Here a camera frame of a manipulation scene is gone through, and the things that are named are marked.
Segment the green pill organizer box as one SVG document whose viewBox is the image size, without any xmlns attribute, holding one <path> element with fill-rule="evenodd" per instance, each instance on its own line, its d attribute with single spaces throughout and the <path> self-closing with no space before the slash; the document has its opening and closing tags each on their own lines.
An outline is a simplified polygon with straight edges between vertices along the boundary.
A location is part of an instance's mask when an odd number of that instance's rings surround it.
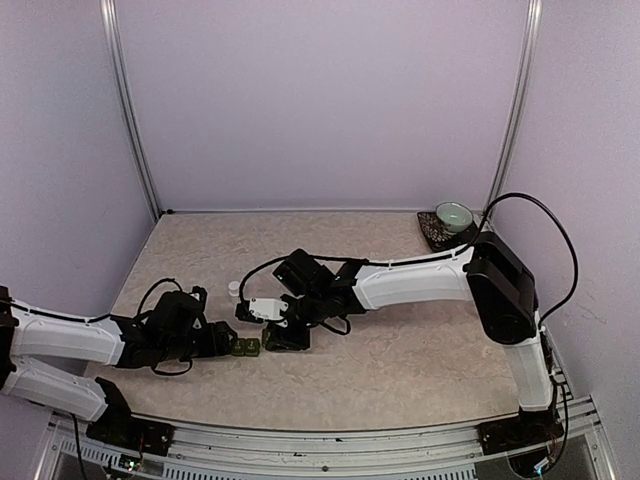
<svg viewBox="0 0 640 480">
<path fill-rule="evenodd" d="M 231 355 L 255 358 L 260 355 L 260 351 L 261 341 L 258 338 L 238 338 L 232 346 Z"/>
</svg>

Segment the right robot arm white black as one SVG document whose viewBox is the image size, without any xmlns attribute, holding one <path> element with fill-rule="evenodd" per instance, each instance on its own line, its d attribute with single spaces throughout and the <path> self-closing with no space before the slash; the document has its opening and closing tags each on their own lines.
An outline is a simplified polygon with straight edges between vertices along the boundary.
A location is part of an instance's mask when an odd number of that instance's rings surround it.
<svg viewBox="0 0 640 480">
<path fill-rule="evenodd" d="M 346 321 L 394 305 L 471 301 L 485 335 L 503 348 L 516 383 L 512 436 L 531 444 L 556 423 L 557 386 L 545 356 L 549 315 L 539 311 L 533 273 L 497 233 L 479 225 L 462 246 L 409 259 L 339 257 L 337 272 L 327 266 L 332 260 L 297 249 L 263 263 L 288 292 L 278 299 L 248 299 L 244 277 L 236 318 L 264 325 L 272 349 L 302 351 L 311 329 L 332 318 Z"/>
</svg>

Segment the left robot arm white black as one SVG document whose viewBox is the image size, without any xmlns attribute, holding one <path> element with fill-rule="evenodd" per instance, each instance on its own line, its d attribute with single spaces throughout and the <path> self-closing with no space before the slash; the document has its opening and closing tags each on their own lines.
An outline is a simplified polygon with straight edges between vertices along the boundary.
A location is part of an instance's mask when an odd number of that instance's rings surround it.
<svg viewBox="0 0 640 480">
<path fill-rule="evenodd" d="M 137 418 L 115 384 L 77 376 L 45 358 L 86 361 L 118 369 L 149 368 L 178 361 L 227 356 L 237 340 L 224 321 L 205 317 L 204 289 L 163 293 L 151 309 L 132 317 L 95 318 L 33 307 L 1 289 L 1 392 L 64 411 L 102 430 L 121 445 L 140 434 Z"/>
</svg>

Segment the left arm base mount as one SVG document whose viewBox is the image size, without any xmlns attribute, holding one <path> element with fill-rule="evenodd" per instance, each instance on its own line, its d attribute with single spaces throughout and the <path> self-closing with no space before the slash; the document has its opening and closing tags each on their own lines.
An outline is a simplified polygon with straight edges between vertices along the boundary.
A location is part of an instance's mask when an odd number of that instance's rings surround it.
<svg viewBox="0 0 640 480">
<path fill-rule="evenodd" d="M 142 454 L 166 457 L 174 437 L 168 423 L 132 416 L 103 416 L 87 426 L 86 436 L 108 445 Z"/>
</svg>

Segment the detached green pill compartment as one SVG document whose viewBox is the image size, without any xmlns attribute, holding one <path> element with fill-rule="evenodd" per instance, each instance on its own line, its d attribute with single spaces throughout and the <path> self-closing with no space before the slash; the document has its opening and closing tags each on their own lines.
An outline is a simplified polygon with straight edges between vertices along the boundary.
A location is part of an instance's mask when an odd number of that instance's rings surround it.
<svg viewBox="0 0 640 480">
<path fill-rule="evenodd" d="M 262 348 L 266 351 L 272 351 L 274 349 L 273 332 L 271 330 L 264 329 L 262 331 L 261 344 Z"/>
</svg>

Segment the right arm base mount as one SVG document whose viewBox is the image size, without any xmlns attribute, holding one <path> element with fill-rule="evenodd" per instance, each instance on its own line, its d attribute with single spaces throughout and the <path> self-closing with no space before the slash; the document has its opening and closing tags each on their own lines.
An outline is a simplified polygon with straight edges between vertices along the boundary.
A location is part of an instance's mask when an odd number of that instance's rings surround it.
<svg viewBox="0 0 640 480">
<path fill-rule="evenodd" d="M 477 426 L 484 455 L 517 450 L 560 438 L 564 427 L 559 420 L 521 416 L 483 422 Z"/>
</svg>

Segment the white pill bottle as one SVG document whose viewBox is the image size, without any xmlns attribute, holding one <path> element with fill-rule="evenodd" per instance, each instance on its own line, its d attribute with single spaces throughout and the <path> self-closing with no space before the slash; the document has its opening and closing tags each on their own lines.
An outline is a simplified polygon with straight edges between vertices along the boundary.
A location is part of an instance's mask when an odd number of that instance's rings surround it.
<svg viewBox="0 0 640 480">
<path fill-rule="evenodd" d="M 240 291 L 240 282 L 239 281 L 231 281 L 228 283 L 227 286 L 228 289 L 228 294 L 230 297 L 232 298 L 238 298 L 239 297 L 239 291 Z"/>
</svg>

